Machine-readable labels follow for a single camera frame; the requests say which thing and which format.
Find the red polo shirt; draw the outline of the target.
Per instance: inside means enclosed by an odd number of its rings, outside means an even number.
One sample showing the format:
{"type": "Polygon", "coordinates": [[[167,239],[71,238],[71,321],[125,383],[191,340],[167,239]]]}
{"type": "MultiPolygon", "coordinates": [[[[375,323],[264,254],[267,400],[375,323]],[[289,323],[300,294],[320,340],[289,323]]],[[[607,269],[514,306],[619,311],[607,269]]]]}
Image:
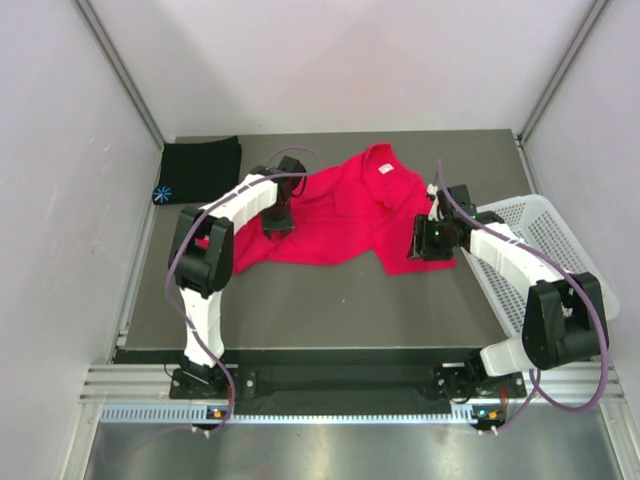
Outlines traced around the red polo shirt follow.
{"type": "Polygon", "coordinates": [[[332,266],[372,251],[390,276],[451,269],[454,259],[409,257],[414,219],[428,214],[432,201],[422,177],[379,143],[344,163],[307,178],[292,200],[294,229],[272,239],[256,217],[234,238],[233,272],[262,262],[332,266]]]}

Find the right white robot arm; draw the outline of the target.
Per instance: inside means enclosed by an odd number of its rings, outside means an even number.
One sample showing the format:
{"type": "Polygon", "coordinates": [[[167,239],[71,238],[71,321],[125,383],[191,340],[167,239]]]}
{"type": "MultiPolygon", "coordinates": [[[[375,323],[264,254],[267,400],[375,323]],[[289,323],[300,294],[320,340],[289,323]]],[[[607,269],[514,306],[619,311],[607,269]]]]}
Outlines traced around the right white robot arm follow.
{"type": "Polygon", "coordinates": [[[450,260],[455,249],[489,265],[524,300],[520,333],[471,356],[466,380],[476,394],[498,389],[504,376],[550,370],[600,354],[608,345],[603,294],[589,272],[559,272],[493,211],[480,212],[466,185],[427,188],[427,214],[414,218],[408,257],[450,260]]]}

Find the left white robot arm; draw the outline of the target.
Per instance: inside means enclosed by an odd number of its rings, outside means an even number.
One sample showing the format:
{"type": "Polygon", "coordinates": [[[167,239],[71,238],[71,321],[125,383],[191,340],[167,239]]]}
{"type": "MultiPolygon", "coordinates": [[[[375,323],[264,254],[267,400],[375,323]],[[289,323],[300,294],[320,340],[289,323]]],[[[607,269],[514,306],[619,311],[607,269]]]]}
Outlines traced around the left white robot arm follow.
{"type": "Polygon", "coordinates": [[[173,306],[185,322],[187,342],[173,374],[173,398],[220,398],[231,394],[231,374],[222,365],[221,300],[234,266],[234,237],[254,219],[268,239],[294,230],[291,200],[306,186],[307,171],[290,156],[258,166],[219,200],[184,208],[176,224],[165,288],[181,298],[173,306]]]}

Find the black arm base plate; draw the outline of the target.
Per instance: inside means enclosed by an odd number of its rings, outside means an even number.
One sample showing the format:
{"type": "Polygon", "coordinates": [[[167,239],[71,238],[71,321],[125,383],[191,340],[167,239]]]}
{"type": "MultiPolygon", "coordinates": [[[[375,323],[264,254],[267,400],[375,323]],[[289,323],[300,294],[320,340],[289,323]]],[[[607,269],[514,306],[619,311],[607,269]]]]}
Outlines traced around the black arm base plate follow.
{"type": "Polygon", "coordinates": [[[523,376],[474,379],[461,364],[241,365],[230,370],[238,400],[276,393],[409,393],[420,399],[522,399],[523,376]]]}

